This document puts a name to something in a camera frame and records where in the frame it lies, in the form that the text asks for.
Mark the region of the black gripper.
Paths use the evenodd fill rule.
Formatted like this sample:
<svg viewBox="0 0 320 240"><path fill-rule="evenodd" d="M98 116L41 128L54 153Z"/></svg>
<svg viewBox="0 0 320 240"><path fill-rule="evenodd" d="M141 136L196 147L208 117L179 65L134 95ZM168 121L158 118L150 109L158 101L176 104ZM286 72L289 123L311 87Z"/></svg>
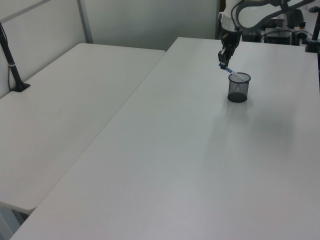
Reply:
<svg viewBox="0 0 320 240"><path fill-rule="evenodd" d="M218 52L219 67L223 70L229 65L231 57L240 43L242 31L230 31L222 28L221 43L223 49Z"/></svg>

